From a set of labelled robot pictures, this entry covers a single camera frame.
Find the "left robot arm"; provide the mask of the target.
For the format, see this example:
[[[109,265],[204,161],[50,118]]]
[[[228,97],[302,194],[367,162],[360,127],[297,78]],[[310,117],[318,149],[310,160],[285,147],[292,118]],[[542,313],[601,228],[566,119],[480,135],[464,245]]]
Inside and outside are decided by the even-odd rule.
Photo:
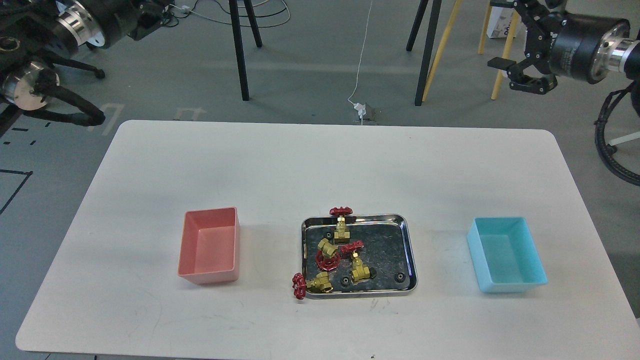
[[[55,65],[105,71],[73,59],[80,47],[138,41],[163,24],[173,0],[3,0],[0,16],[1,132],[19,116],[98,126],[105,114],[60,84]]]

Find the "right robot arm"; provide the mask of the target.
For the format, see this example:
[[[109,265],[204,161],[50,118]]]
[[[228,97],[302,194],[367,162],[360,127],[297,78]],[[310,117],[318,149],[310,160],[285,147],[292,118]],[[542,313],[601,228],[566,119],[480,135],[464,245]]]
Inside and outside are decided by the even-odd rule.
[[[625,18],[569,13],[564,0],[496,1],[514,8],[526,26],[525,58],[495,57],[490,68],[505,71],[515,91],[544,95],[565,76],[597,84],[610,72],[639,79],[639,40]]]

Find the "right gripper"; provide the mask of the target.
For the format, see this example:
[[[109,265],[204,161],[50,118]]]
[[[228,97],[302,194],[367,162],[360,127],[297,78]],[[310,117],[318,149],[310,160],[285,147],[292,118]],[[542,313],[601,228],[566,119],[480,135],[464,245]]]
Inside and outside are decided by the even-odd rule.
[[[525,59],[494,57],[487,62],[489,68],[509,71],[514,66],[514,89],[544,95],[557,86],[551,73],[550,54],[565,15],[566,0],[546,0],[543,6],[537,0],[515,0],[514,9],[526,27]]]

